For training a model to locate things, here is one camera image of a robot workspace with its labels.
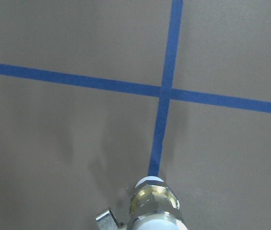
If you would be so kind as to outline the brown table mat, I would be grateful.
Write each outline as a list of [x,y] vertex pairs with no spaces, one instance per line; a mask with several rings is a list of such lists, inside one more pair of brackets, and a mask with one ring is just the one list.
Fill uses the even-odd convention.
[[[0,0],[0,230],[129,220],[169,0]],[[271,0],[185,0],[159,175],[190,230],[271,230]],[[226,99],[236,103],[225,107]]]

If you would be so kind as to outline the white PPR brass valve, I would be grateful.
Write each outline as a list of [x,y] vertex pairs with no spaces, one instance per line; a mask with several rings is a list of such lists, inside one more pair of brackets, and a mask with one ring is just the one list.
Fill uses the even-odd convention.
[[180,203],[170,187],[157,176],[140,179],[130,199],[130,220],[117,220],[110,208],[95,218],[100,230],[186,230]]

